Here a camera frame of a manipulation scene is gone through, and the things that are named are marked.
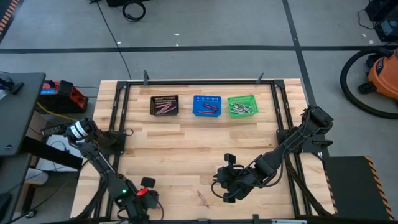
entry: green basket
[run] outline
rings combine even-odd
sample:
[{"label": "green basket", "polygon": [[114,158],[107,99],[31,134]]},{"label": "green basket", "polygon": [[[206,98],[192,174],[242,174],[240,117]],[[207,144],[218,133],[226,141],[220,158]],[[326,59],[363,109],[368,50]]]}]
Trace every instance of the green basket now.
[{"label": "green basket", "polygon": [[[247,114],[236,114],[233,112],[233,104],[234,103],[241,103],[243,105],[251,106],[251,113]],[[246,95],[246,96],[235,96],[228,98],[228,108],[231,117],[233,118],[241,118],[244,116],[253,116],[259,112],[259,108],[257,107],[256,98],[254,95]]]}]

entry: orange shop vacuum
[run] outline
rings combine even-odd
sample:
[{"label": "orange shop vacuum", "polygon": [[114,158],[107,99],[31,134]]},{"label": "orange shop vacuum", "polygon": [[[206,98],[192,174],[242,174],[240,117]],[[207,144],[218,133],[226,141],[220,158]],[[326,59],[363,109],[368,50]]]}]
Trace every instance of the orange shop vacuum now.
[{"label": "orange shop vacuum", "polygon": [[358,90],[362,94],[380,93],[398,101],[398,51],[375,48],[362,50],[352,56],[344,65],[340,75],[340,85],[344,95],[359,109],[380,118],[398,119],[398,113],[388,113],[372,108],[359,101],[348,89],[347,74],[351,66],[359,58],[371,54],[366,65],[369,67],[368,82],[360,85]]}]

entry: gray floor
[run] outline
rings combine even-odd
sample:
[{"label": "gray floor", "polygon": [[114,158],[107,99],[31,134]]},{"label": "gray floor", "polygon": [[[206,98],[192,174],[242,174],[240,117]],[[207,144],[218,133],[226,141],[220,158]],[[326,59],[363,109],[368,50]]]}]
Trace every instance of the gray floor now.
[{"label": "gray floor", "polygon": [[[289,0],[301,46],[381,45],[373,30],[357,24],[357,12],[368,0]],[[217,45],[293,46],[284,6],[280,0],[150,0],[146,17],[138,23],[124,20],[121,12],[100,2],[120,47],[175,47]],[[362,14],[363,24],[370,26]],[[114,47],[96,4],[86,0],[25,0],[0,49]],[[393,213],[398,213],[398,158],[394,136],[397,121],[370,116],[349,104],[339,85],[345,62],[355,52],[303,52],[317,103],[335,119],[327,138],[335,143],[332,156],[367,155],[374,159]],[[133,79],[143,70],[151,78],[301,78],[294,51],[236,50],[190,52],[124,52]],[[353,67],[354,88],[365,81],[363,61]],[[0,70],[45,72],[48,79],[64,79],[77,86],[98,86],[100,80],[127,79],[118,53],[0,54]],[[83,89],[95,96],[96,90]],[[387,111],[393,103],[377,95],[364,99]],[[95,98],[85,116],[91,116]],[[66,177],[37,191],[41,201]],[[68,185],[40,208],[31,220],[65,220],[70,213],[74,185]]]}]

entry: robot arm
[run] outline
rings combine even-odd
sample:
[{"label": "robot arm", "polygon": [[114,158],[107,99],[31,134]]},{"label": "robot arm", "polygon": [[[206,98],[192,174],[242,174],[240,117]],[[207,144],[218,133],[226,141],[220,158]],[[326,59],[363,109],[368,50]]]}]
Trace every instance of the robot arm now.
[{"label": "robot arm", "polygon": [[332,121],[333,118],[320,107],[309,106],[302,115],[302,124],[289,130],[282,144],[272,152],[259,155],[246,167],[235,165],[236,157],[225,154],[228,165],[217,170],[212,190],[216,183],[220,183],[227,192],[223,196],[213,193],[226,203],[235,203],[235,199],[244,199],[254,187],[270,187],[267,184],[276,176],[284,158],[292,152],[301,152],[303,142],[314,134],[327,133],[333,126]]},{"label": "robot arm", "polygon": [[131,223],[147,223],[148,208],[156,208],[159,194],[147,187],[154,187],[155,180],[144,177],[138,189],[129,179],[118,174],[104,157],[104,154],[120,154],[124,147],[124,133],[102,132],[94,121],[84,119],[66,127],[63,134],[69,144],[80,150],[81,154],[97,170],[108,185],[108,192],[120,210],[126,210]]}]

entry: vacuum hose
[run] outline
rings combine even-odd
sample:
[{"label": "vacuum hose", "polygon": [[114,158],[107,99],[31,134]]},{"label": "vacuum hose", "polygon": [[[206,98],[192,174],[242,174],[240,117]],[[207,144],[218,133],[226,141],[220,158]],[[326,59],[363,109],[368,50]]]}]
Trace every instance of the vacuum hose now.
[{"label": "vacuum hose", "polygon": [[343,90],[344,95],[347,97],[347,99],[352,102],[356,107],[359,109],[372,114],[374,116],[378,116],[380,118],[386,118],[386,119],[398,119],[398,113],[388,113],[384,111],[379,111],[377,109],[374,109],[368,105],[365,105],[364,103],[360,102],[349,90],[348,85],[347,85],[347,74],[351,66],[361,57],[367,55],[367,54],[380,54],[385,57],[391,56],[391,52],[386,49],[369,49],[369,50],[362,50],[354,56],[352,56],[347,63],[344,65],[341,75],[340,75],[340,86],[341,89]]}]

